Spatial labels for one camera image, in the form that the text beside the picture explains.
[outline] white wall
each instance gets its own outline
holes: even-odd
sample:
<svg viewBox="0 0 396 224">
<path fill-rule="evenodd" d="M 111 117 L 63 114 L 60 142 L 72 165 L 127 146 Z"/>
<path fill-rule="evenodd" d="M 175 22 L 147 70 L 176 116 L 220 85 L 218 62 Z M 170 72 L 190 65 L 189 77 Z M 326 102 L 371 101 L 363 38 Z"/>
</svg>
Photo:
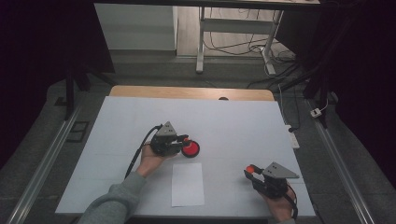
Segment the white wall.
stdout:
<svg viewBox="0 0 396 224">
<path fill-rule="evenodd" d="M 109 49 L 177 48 L 177 8 L 95 4 Z"/>
</svg>

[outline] desk leg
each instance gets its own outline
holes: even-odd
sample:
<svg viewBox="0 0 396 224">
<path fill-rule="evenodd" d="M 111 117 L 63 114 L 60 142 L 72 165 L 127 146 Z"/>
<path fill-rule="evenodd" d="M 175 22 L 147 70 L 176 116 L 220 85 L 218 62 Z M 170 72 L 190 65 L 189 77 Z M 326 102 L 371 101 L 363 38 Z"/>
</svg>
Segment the desk leg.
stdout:
<svg viewBox="0 0 396 224">
<path fill-rule="evenodd" d="M 276 73 L 275 69 L 274 69 L 274 66 L 273 66 L 273 64 L 271 62 L 271 57 L 269 55 L 269 52 L 270 52 L 272 43 L 273 43 L 274 38 L 275 38 L 277 27 L 279 26 L 279 22 L 280 22 L 280 18 L 282 17 L 282 13 L 283 13 L 283 11 L 276 11 L 276 15 L 275 15 L 275 18 L 274 18 L 274 23 L 273 23 L 273 25 L 271 27 L 271 32 L 268 35 L 267 42 L 265 43 L 265 48 L 261 48 L 262 57 L 264 58 L 265 67 L 267 68 L 268 75 L 274 75 Z"/>
<path fill-rule="evenodd" d="M 196 67 L 197 74 L 202 74 L 204 72 L 204 26 L 205 26 L 205 8 L 201 7 L 201 14 L 199 21 L 197 67 Z"/>
</svg>

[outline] white power adapter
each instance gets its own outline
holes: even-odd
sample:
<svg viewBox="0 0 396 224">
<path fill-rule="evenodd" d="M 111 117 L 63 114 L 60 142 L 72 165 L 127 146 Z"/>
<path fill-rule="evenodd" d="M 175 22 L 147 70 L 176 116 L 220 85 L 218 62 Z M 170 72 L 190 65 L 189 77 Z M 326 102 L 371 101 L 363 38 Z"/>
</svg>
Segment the white power adapter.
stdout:
<svg viewBox="0 0 396 224">
<path fill-rule="evenodd" d="M 321 115 L 321 112 L 320 112 L 320 110 L 318 109 L 318 108 L 316 108 L 316 109 L 314 109 L 314 110 L 311 110 L 311 116 L 313 117 L 313 118 L 317 118 L 317 117 L 319 117 Z"/>
</svg>

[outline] orange gripper tip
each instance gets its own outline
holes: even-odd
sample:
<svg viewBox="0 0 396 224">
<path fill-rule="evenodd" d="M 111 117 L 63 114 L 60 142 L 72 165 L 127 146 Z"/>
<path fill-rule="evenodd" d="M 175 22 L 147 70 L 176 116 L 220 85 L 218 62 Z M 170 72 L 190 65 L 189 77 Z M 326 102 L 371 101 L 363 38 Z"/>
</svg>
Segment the orange gripper tip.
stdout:
<svg viewBox="0 0 396 224">
<path fill-rule="evenodd" d="M 253 174 L 254 168 L 253 168 L 252 166 L 248 166 L 248 167 L 247 167 L 247 171 L 248 171 L 249 173 Z"/>
</svg>

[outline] gray sleeve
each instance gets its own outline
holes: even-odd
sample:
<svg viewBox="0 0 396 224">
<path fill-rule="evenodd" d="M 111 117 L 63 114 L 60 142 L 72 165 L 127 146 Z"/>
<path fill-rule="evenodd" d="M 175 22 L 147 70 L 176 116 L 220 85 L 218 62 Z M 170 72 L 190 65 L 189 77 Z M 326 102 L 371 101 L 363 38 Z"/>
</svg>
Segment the gray sleeve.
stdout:
<svg viewBox="0 0 396 224">
<path fill-rule="evenodd" d="M 282 222 L 278 222 L 277 224 L 295 224 L 295 220 L 293 218 L 286 220 L 286 221 L 282 221 Z"/>
<path fill-rule="evenodd" d="M 107 194 L 93 201 L 79 223 L 124 223 L 134 213 L 145 184 L 143 176 L 131 173 L 121 184 L 111 186 Z"/>
</svg>

